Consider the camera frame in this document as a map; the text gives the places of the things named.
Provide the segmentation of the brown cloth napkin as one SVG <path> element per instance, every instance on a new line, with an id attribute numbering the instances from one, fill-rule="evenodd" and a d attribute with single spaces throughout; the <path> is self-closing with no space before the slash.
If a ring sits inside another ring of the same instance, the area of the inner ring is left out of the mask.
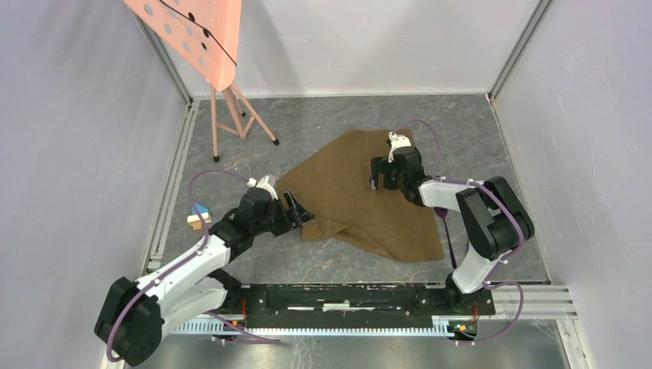
<path id="1" fill-rule="evenodd" d="M 389 152 L 387 130 L 350 130 L 291 169 L 278 182 L 314 215 L 302 228 L 307 241 L 337 238 L 396 261 L 444 258 L 434 213 L 399 190 L 371 188 L 371 159 Z"/>

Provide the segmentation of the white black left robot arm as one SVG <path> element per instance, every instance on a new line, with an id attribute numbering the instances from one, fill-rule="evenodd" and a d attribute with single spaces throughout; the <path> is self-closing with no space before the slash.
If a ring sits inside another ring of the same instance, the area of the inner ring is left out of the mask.
<path id="1" fill-rule="evenodd" d="M 94 328 L 106 344 L 107 359 L 139 365 L 187 321 L 216 309 L 236 311 L 241 282 L 224 266 L 250 249 L 257 236 L 277 237 L 312 219 L 290 190 L 278 198 L 263 188 L 248 189 L 239 205 L 184 254 L 134 281 L 113 282 Z"/>

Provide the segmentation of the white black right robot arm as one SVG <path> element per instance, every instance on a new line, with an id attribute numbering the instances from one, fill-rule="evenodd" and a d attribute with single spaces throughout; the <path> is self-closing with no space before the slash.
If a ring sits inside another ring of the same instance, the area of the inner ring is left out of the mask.
<path id="1" fill-rule="evenodd" d="M 534 224 L 506 178 L 475 181 L 426 175 L 421 153 L 413 146 L 372 158 L 370 183 L 374 190 L 399 190 L 419 207 L 460 213 L 469 249 L 444 288 L 444 304 L 455 314 L 471 308 L 495 267 L 534 235 Z"/>

